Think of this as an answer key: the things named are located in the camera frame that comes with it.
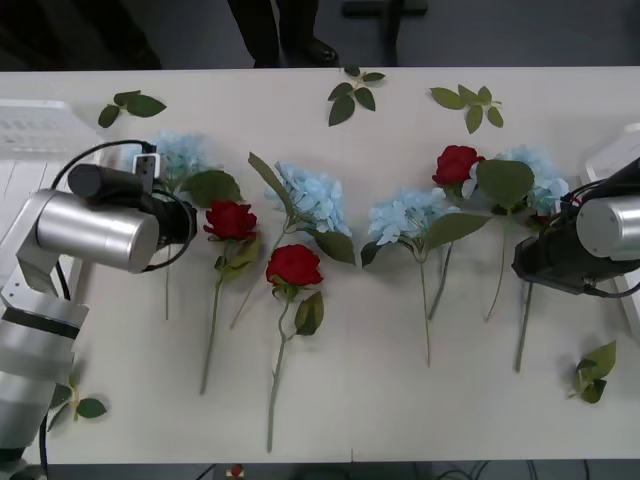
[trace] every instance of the rose stem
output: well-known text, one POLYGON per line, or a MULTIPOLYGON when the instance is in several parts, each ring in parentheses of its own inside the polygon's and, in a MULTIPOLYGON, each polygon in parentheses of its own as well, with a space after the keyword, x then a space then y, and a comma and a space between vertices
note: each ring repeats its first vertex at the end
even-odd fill
POLYGON ((291 298, 287 295, 287 302, 284 305, 284 311, 278 320, 278 331, 280 332, 280 351, 278 352, 278 363, 276 371, 273 374, 273 384, 271 385, 271 395, 269 397, 269 427, 267 429, 267 453, 271 453, 273 447, 273 413, 276 406, 276 394, 278 393, 278 385, 280 383, 280 366, 282 365, 282 355, 284 354, 284 346, 287 343, 287 336, 282 331, 282 319, 287 314, 291 298))
MULTIPOLYGON (((280 236, 276 240, 276 243, 273 244, 273 247, 271 247, 271 251, 269 252, 269 256, 267 257, 267 263, 269 263, 269 259, 271 258, 271 255, 273 255, 273 252, 275 251, 275 249, 278 248, 278 245, 280 245, 280 242, 282 241, 282 237, 284 237, 284 234, 287 233, 287 225, 289 225, 289 217, 287 217, 287 219, 284 222, 284 225, 282 226, 282 233, 280 234, 280 236)), ((233 330, 233 327, 236 326, 236 323, 238 322, 238 319, 240 318, 240 313, 242 313, 242 309, 244 308, 245 304, 247 303, 247 300, 249 300, 249 295, 251 295, 251 292, 253 292, 253 289, 255 288, 256 284, 258 283, 258 280, 260 280, 260 276, 256 277, 256 279, 251 284, 251 287, 249 287, 249 291, 245 295, 244 300, 242 301, 242 303, 240 304, 240 308, 238 309, 238 312, 236 313, 236 316, 233 317, 233 320, 231 321, 231 325, 229 326, 230 330, 233 330)))
POLYGON ((442 296, 442 292, 444 291, 444 283, 447 281, 447 270, 449 270, 449 259, 451 258, 451 250, 453 250, 453 242, 451 242, 451 244, 449 245, 449 250, 447 251, 447 258, 444 261, 444 269, 442 270, 442 277, 440 278, 440 286, 438 287, 436 299, 433 301, 431 311, 429 312, 429 320, 433 320, 433 317, 435 316, 436 310, 438 308, 438 303, 440 303, 440 297, 442 296))
POLYGON ((427 367, 431 366, 431 346, 429 345, 429 317, 427 316, 427 291, 424 284, 424 261, 420 263, 420 279, 422 280, 422 302, 424 304, 424 324, 427 328, 427 367))
POLYGON ((524 339, 527 335, 527 324, 529 323, 529 310, 531 308, 531 295, 533 293, 533 283, 529 284, 527 289, 527 302, 524 306, 524 320, 522 321, 522 331, 520 332, 520 341, 518 342, 518 356, 516 357, 516 373, 520 373, 522 365, 522 352, 524 351, 524 339))
POLYGON ((500 295, 500 286, 502 285, 502 275, 504 274, 504 259, 505 253, 507 249, 507 232, 509 230, 509 221, 511 220, 511 210, 507 210, 507 219, 504 223, 504 227, 502 229, 502 263, 500 264, 500 278, 498 279, 498 288, 496 288, 496 296, 493 297, 493 303, 491 304, 491 308, 489 309, 489 313, 487 314, 487 318, 484 319, 485 322, 488 322, 493 313, 493 309, 498 302, 498 295, 500 295))

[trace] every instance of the green leaf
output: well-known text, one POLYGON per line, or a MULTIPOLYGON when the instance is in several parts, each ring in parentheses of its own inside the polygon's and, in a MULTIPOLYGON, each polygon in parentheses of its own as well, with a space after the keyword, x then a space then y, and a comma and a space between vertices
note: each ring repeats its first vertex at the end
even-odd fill
POLYGON ((601 379, 606 377, 616 364, 616 342, 613 341, 603 347, 597 348, 590 354, 585 355, 584 359, 596 363, 596 366, 591 370, 593 378, 601 379))
POLYGON ((479 230, 491 220, 491 217, 471 215, 469 213, 448 213, 438 218, 429 227, 425 240, 429 250, 446 243, 466 237, 479 230))
POLYGON ((431 96, 438 102, 438 105, 450 110, 462 110, 465 105, 460 95, 448 88, 432 88, 431 96))
POLYGON ((334 260, 351 265, 356 264, 356 256, 353 253, 353 243, 344 233, 340 232, 318 232, 311 228, 304 228, 303 231, 311 235, 320 250, 329 255, 334 260))
POLYGON ((467 110, 467 115, 464 120, 469 133, 475 132, 482 124, 482 107, 480 105, 473 105, 467 110))
POLYGON ((351 118, 354 110, 356 109, 356 102, 350 96, 338 97, 329 113, 329 126, 339 125, 351 118))
POLYGON ((372 82, 379 82, 384 77, 385 77, 384 73, 370 72, 370 73, 365 73, 364 76, 362 77, 362 80, 364 80, 365 83, 372 83, 372 82))
POLYGON ((76 413, 84 418, 98 418, 107 413, 102 402, 96 398, 83 398, 78 403, 76 413))
POLYGON ((360 259, 362 260, 362 266, 366 267, 373 259, 376 258, 378 254, 378 250, 380 250, 384 245, 377 245, 377 241, 369 242, 360 251, 360 259))
POLYGON ((467 105, 480 101, 478 95, 462 85, 458 85, 458 94, 460 94, 460 99, 467 105))
POLYGON ((344 71, 347 75, 350 75, 352 77, 360 76, 360 69, 355 65, 347 65, 346 67, 344 67, 344 71))
POLYGON ((502 115, 500 115, 500 110, 496 107, 489 107, 489 110, 487 110, 487 119, 494 127, 502 128, 504 125, 504 120, 502 115))
POLYGON ((102 112, 100 112, 100 116, 98 117, 98 125, 100 125, 102 128, 109 128, 111 125, 113 125, 113 122, 116 121, 118 115, 120 115, 119 107, 116 107, 115 105, 107 105, 106 107, 104 107, 102 112))
POLYGON ((349 95, 351 92, 353 92, 353 86, 351 86, 349 82, 343 82, 331 91, 331 95, 329 95, 327 100, 335 100, 336 98, 349 95))
POLYGON ((491 103, 493 96, 491 95, 491 92, 487 87, 482 87, 480 90, 478 90, 478 98, 482 103, 488 104, 491 103))
POLYGON ((50 432, 53 427, 55 427, 58 423, 64 420, 71 411, 70 405, 65 403, 60 410, 58 410, 53 417, 51 417, 51 421, 49 422, 49 428, 47 428, 47 432, 50 432))
POLYGON ((53 398, 51 399, 49 409, 57 408, 64 402, 67 402, 71 398, 71 393, 72 392, 69 387, 57 383, 56 389, 53 391, 53 398))
POLYGON ((162 112, 167 106, 147 95, 134 95, 127 102, 127 112, 136 117, 149 118, 162 112))
POLYGON ((602 398, 602 393, 604 392, 604 387, 606 386, 606 380, 596 379, 593 381, 592 385, 589 385, 584 389, 584 392, 580 394, 580 398, 588 403, 598 403, 600 401, 600 398, 602 398))
POLYGON ((113 97, 113 103, 115 103, 119 107, 123 107, 127 104, 129 100, 131 100, 132 97, 135 97, 136 95, 140 95, 140 92, 141 90, 134 90, 132 92, 116 93, 115 96, 113 97))
POLYGON ((476 174, 480 190, 505 210, 522 202, 533 186, 533 172, 522 162, 484 160, 476 174))
POLYGON ((296 312, 296 335, 313 335, 322 324, 324 318, 324 303, 322 292, 316 292, 306 300, 300 302, 296 312))
POLYGON ((269 166, 257 157, 253 153, 249 153, 249 165, 251 165, 256 172, 260 174, 262 179, 267 182, 273 190, 276 192, 282 203, 284 204, 284 209, 287 212, 287 216, 289 218, 293 218, 295 216, 295 210, 293 208, 293 203, 291 202, 291 198, 289 198, 289 194, 287 190, 284 188, 276 174, 269 168, 269 166))
POLYGON ((355 91, 354 95, 358 103, 367 110, 376 111, 376 101, 373 99, 373 93, 367 87, 360 87, 355 91))
POLYGON ((222 278, 225 282, 235 280, 242 274, 244 274, 252 263, 254 263, 260 255, 260 246, 262 240, 260 234, 256 234, 255 238, 248 243, 245 243, 238 254, 229 259, 222 271, 222 278))
POLYGON ((188 192, 195 204, 202 208, 211 208, 211 203, 214 201, 239 202, 242 200, 240 187, 235 179, 222 170, 196 173, 184 181, 181 190, 188 192))

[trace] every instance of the green stem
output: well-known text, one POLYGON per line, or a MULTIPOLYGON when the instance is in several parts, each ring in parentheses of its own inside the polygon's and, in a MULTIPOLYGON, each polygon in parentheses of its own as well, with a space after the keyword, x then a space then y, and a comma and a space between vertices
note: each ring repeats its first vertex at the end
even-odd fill
POLYGON ((271 453, 273 447, 273 414, 276 407, 276 394, 278 393, 278 385, 280 384, 280 367, 282 366, 282 355, 284 354, 284 346, 287 344, 287 336, 282 330, 282 319, 289 310, 291 298, 287 295, 287 303, 284 305, 284 311, 278 320, 278 331, 280 332, 280 351, 278 352, 278 363, 276 371, 273 374, 273 383, 271 384, 271 395, 269 396, 269 426, 267 429, 267 453, 271 453))
MULTIPOLYGON (((267 257, 267 263, 269 262, 269 259, 271 258, 271 255, 273 255, 273 252, 275 252, 276 248, 278 248, 278 245, 280 245, 280 242, 282 241, 282 238, 284 237, 284 234, 287 233, 287 226, 288 225, 289 225, 289 217, 287 217, 287 219, 285 220, 284 226, 282 227, 282 233, 280 234, 280 236, 276 240, 276 243, 273 244, 273 247, 271 248, 271 251, 269 252, 269 256, 267 257)), ((229 326, 230 330, 233 330, 233 327, 236 326, 236 323, 240 319, 240 314, 242 313, 242 309, 244 308, 245 304, 247 303, 247 300, 249 300, 249 296, 251 295, 251 292, 253 292, 253 289, 255 288, 255 286, 258 284, 258 280, 260 280, 260 278, 261 278, 261 276, 258 276, 253 281, 253 283, 251 284, 251 287, 249 287, 249 291, 245 295, 244 300, 242 301, 242 303, 240 304, 240 308, 238 309, 238 312, 236 313, 236 316, 233 317, 233 320, 231 321, 231 325, 229 326)))
POLYGON ((507 219, 504 223, 504 227, 502 229, 502 263, 500 264, 500 278, 498 279, 498 288, 496 289, 496 296, 493 297, 493 303, 491 304, 491 308, 489 309, 489 313, 487 314, 487 318, 485 318, 485 322, 488 322, 493 314, 493 309, 498 302, 498 295, 500 295, 500 286, 502 285, 502 276, 504 274, 504 261, 506 257, 507 250, 507 233, 509 231, 509 222, 511 221, 511 210, 507 211, 507 219))
POLYGON ((213 300, 213 316, 211 317, 211 333, 209 334, 209 345, 207 346, 207 355, 204 359, 204 368, 202 370, 202 382, 200 383, 200 395, 204 395, 207 390, 207 379, 209 377, 209 363, 211 362, 211 353, 213 352, 213 337, 216 333, 216 313, 218 312, 218 296, 220 287, 222 286, 222 277, 216 282, 216 294, 213 300))
POLYGON ((453 250, 453 242, 451 242, 451 244, 449 245, 449 250, 447 251, 447 258, 444 261, 444 269, 442 270, 442 277, 440 278, 440 286, 438 287, 436 299, 433 301, 431 311, 429 312, 429 320, 433 320, 433 317, 436 314, 436 310, 438 309, 438 304, 440 303, 440 297, 442 296, 442 292, 444 291, 444 284, 447 281, 447 271, 449 270, 449 259, 451 258, 451 250, 453 250))
POLYGON ((533 283, 529 284, 527 289, 527 302, 524 306, 524 320, 522 321, 522 331, 520 332, 520 341, 518 342, 518 356, 516 357, 516 373, 520 373, 522 365, 522 352, 524 351, 524 339, 527 335, 527 324, 529 323, 529 310, 531 309, 531 294, 533 293, 533 283))
POLYGON ((431 346, 429 343, 429 317, 427 315, 427 289, 424 283, 424 262, 420 262, 420 279, 422 280, 422 302, 424 304, 424 325, 427 329, 427 367, 431 366, 431 346))

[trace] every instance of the black cable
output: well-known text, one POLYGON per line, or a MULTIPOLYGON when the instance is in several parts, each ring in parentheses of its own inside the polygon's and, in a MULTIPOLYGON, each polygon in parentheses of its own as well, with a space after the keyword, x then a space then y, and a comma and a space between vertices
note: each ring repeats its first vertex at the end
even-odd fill
POLYGON ((182 244, 182 248, 173 257, 171 257, 166 262, 159 263, 158 265, 149 265, 142 272, 153 272, 154 270, 167 267, 171 265, 173 262, 175 262, 176 260, 178 260, 182 255, 184 255, 184 252, 187 251, 187 248, 189 247, 189 244, 191 243, 191 240, 193 240, 193 237, 195 237, 195 233, 196 233, 195 225, 193 223, 193 217, 191 216, 191 211, 189 210, 189 206, 185 202, 180 200, 173 193, 165 192, 164 190, 153 189, 152 193, 169 197, 171 200, 173 200, 174 202, 177 202, 182 207, 185 214, 187 215, 187 218, 189 219, 189 236, 187 237, 187 240, 182 244))

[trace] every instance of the table surface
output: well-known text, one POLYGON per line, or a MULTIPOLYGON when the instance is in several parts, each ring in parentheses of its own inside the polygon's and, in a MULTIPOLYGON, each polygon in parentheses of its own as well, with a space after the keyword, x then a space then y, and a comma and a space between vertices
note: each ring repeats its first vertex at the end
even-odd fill
MULTIPOLYGON (((367 240, 370 206, 401 186, 432 186, 436 158, 447 145, 470 145, 487 157, 537 145, 574 180, 585 159, 640 111, 634 95, 640 68, 383 71, 388 78, 374 91, 378 111, 358 107, 332 128, 326 98, 344 80, 335 69, 19 73, 0 75, 0 84, 7 98, 65 100, 94 126, 116 92, 142 89, 164 100, 162 114, 125 116, 101 134, 206 134, 210 162, 236 176, 268 242, 283 218, 263 198, 262 180, 246 162, 249 151, 271 164, 330 172, 343 183, 358 249, 367 240), (487 124, 469 136, 462 112, 439 107, 427 93, 458 83, 487 85, 504 104, 504 128, 487 124)), ((516 231, 511 247, 523 236, 516 231)), ((315 336, 287 346, 271 454, 267 402, 282 304, 266 282, 233 331, 231 316, 251 279, 224 288, 209 389, 199 396, 218 246, 201 234, 171 269, 168 321, 164 272, 87 267, 79 294, 90 312, 75 348, 86 365, 80 390, 106 397, 110 412, 54 430, 50 462, 640 457, 640 349, 619 302, 536 287, 518 375, 513 363, 524 289, 511 270, 494 317, 483 320, 500 247, 499 222, 456 244, 431 324, 431 368, 419 271, 410 256, 390 248, 366 271, 323 257, 325 322, 315 336), (568 400, 581 355, 613 339, 618 358, 603 400, 568 400)), ((431 297, 440 265, 438 255, 428 262, 431 297)), ((28 456, 35 460, 35 446, 28 456)))

